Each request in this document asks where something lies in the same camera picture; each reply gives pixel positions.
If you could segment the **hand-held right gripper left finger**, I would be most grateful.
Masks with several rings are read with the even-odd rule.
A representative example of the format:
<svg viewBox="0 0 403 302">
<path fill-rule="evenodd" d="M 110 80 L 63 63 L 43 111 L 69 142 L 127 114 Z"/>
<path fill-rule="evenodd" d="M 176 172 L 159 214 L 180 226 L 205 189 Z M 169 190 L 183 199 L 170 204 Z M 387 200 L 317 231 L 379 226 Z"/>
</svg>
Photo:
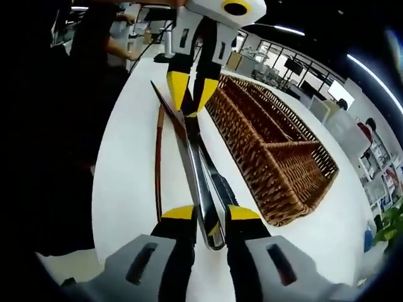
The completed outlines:
<svg viewBox="0 0 403 302">
<path fill-rule="evenodd" d="M 102 273 L 62 286 L 69 301 L 185 301 L 195 261 L 197 211 L 192 205 L 161 216 L 107 257 Z"/>
</svg>

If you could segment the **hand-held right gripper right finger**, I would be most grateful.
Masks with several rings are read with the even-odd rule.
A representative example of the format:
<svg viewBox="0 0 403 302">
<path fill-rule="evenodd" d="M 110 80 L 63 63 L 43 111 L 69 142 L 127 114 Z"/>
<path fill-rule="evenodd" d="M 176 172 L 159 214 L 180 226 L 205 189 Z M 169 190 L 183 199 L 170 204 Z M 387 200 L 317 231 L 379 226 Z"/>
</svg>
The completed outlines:
<svg viewBox="0 0 403 302">
<path fill-rule="evenodd" d="M 227 263 L 237 301 L 357 301 L 360 291 L 320 275 L 314 260 L 282 236 L 272 236 L 259 215 L 228 205 Z"/>
</svg>

